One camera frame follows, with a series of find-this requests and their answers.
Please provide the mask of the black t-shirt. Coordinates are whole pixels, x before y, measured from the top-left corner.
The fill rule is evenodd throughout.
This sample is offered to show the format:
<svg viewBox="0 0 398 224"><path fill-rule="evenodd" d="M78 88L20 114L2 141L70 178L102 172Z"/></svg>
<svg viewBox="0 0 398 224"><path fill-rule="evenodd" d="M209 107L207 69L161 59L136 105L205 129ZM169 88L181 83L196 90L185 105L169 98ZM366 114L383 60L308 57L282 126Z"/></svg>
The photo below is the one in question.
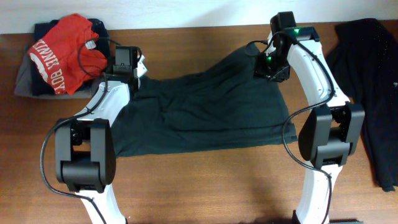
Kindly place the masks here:
<svg viewBox="0 0 398 224"><path fill-rule="evenodd" d="M335 27L326 62L338 85L365 111L362 138L377 184L397 187L397 40L376 19Z"/></svg>

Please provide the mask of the navy folded garment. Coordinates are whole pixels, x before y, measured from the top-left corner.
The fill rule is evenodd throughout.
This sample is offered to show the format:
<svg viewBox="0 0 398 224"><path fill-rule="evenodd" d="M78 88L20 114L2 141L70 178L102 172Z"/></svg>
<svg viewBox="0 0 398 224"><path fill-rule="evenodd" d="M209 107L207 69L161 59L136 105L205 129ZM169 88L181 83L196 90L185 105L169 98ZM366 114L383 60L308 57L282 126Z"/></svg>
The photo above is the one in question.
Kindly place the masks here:
<svg viewBox="0 0 398 224"><path fill-rule="evenodd" d="M109 37L108 32L102 21L99 19L89 19L92 23L91 30L98 34L99 37ZM34 40L38 41L40 38L43 38L44 35L52 29L58 20L52 20L50 22L44 22L34 25ZM96 41L96 50L99 50L107 59L111 57L109 42L104 39L100 39ZM41 74L39 73L37 66L34 62L30 62L30 77L32 79L32 95L40 96L40 95L54 95L55 92L53 88L43 80Z"/></svg>

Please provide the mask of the dark green Nike t-shirt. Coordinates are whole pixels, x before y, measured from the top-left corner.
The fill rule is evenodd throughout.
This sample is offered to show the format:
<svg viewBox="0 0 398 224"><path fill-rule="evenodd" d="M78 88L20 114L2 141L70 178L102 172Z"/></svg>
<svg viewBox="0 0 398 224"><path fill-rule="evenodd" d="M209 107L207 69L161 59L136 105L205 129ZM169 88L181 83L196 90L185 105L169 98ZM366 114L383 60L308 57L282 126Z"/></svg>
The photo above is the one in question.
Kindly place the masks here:
<svg viewBox="0 0 398 224"><path fill-rule="evenodd" d="M292 143L295 126L275 82L254 76L254 46L201 73L141 78L111 127L118 157Z"/></svg>

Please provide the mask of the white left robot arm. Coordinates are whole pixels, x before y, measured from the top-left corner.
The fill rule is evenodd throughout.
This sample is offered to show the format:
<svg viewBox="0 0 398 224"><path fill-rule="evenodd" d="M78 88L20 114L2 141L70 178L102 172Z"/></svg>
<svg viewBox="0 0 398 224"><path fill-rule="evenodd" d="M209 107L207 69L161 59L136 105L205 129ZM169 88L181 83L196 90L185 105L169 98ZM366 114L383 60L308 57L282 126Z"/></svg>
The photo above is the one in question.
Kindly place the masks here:
<svg viewBox="0 0 398 224"><path fill-rule="evenodd" d="M116 47L116 61L90 102L71 118L58 122L55 175L67 186L67 197L80 199L92 223L126 223L113 191L116 155L111 127L139 88L139 47Z"/></svg>

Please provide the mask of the red folded t-shirt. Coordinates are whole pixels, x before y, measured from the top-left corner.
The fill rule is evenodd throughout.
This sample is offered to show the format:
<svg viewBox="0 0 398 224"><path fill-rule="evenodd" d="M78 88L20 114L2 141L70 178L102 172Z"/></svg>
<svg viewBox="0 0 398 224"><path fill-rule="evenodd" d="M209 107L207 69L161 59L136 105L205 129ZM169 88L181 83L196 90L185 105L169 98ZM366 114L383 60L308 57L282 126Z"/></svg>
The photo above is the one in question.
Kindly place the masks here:
<svg viewBox="0 0 398 224"><path fill-rule="evenodd" d="M87 40L99 37L93 23L79 14L62 18L29 50L42 77L56 95L72 95L82 84L101 75L108 61Z"/></svg>

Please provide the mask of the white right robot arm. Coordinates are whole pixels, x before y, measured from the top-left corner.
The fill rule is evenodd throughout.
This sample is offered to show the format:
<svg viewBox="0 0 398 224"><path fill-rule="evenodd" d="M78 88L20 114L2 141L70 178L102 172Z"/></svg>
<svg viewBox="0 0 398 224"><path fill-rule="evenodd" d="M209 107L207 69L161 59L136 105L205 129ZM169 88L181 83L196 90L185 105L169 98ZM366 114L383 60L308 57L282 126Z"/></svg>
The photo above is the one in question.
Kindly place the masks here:
<svg viewBox="0 0 398 224"><path fill-rule="evenodd" d="M292 113L282 125L308 112L299 135L301 158L289 156L305 168L303 191L292 223L329 223L333 188L348 157L354 154L365 112L352 104L335 81L324 58L320 37L312 26L298 26L293 12L279 12L270 20L267 46L255 55L255 76L271 82L289 79L294 70L308 106Z"/></svg>

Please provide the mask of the grey folded garment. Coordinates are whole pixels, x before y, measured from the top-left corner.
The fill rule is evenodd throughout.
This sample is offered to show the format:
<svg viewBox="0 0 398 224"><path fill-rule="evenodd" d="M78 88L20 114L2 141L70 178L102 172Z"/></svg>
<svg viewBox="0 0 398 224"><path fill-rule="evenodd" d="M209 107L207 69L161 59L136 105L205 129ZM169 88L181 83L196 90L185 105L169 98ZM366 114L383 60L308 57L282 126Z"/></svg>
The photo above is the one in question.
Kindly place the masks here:
<svg viewBox="0 0 398 224"><path fill-rule="evenodd" d="M97 38L94 38L94 39L87 40L86 43L88 43L88 44L89 43L94 43L96 45L96 41L100 40L100 39L107 40L107 38L104 38L104 37L97 37ZM31 87L32 79L30 77L30 62L32 62L32 60L28 56L28 50L29 49L27 49L27 52L24 54L24 57L23 57L23 60L22 60L22 64L21 64L21 66L19 68L19 71L18 71L17 80L16 80L16 86L15 86L15 89L14 89L14 94L17 95L17 96L38 98L40 96L33 96L32 95L32 87ZM88 80L88 81L84 82L82 84L82 86L79 87L79 89L77 89L77 91L75 93L79 92L82 88L85 88L86 85L90 85L91 81L94 80L94 79L91 79L91 80ZM73 96L74 94L72 94L72 95L68 95L68 94L56 95L56 94L54 94L54 95L44 95L44 96L50 97L50 98L51 97L54 97L54 98L62 98L62 97L68 98L69 96Z"/></svg>

